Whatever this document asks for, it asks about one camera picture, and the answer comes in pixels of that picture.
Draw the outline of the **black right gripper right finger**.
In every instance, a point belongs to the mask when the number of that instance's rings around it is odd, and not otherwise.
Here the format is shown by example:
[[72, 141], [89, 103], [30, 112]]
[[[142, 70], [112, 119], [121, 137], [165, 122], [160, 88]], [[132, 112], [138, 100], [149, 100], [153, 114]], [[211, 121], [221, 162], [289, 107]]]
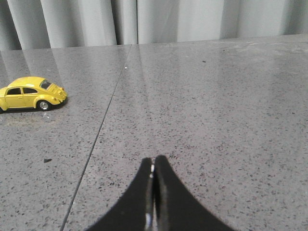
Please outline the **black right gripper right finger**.
[[163, 155], [155, 159], [155, 202], [159, 231], [231, 231], [185, 188]]

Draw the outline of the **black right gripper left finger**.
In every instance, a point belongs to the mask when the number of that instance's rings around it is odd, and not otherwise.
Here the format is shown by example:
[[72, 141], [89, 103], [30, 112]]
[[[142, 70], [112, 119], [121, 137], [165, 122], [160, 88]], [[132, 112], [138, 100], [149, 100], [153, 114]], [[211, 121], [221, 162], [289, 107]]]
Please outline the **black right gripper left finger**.
[[153, 223], [153, 171], [150, 158], [140, 168], [118, 202], [89, 231], [151, 231]]

